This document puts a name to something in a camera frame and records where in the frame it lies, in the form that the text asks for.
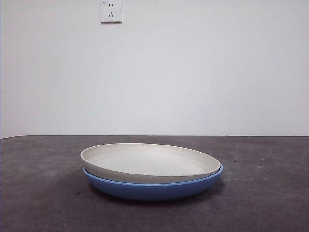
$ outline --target ceramic dish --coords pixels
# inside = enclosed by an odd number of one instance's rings
[[[100,191],[115,197],[141,201],[161,201],[188,197],[200,193],[212,186],[222,173],[223,167],[215,174],[186,182],[165,184],[136,184],[117,182],[98,178],[83,168],[90,183]]]
[[[81,152],[92,175],[120,182],[158,184],[201,179],[216,173],[214,157],[187,148],[159,144],[106,144]]]

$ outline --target wall socket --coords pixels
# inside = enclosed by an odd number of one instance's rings
[[[122,22],[122,0],[103,0],[100,9],[101,23]]]

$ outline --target white outlet cover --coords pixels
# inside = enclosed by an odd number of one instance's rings
[[[122,22],[122,0],[103,0],[100,9],[101,23]]]

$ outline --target tabletop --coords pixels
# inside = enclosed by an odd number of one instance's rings
[[[186,147],[224,166],[207,191],[160,202],[93,188],[80,152],[109,143]],[[1,139],[3,232],[309,231],[309,137],[18,136]]]

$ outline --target white plate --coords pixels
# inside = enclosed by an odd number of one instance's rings
[[[216,173],[214,157],[187,148],[159,144],[105,144],[81,152],[92,175],[129,183],[173,183]]]

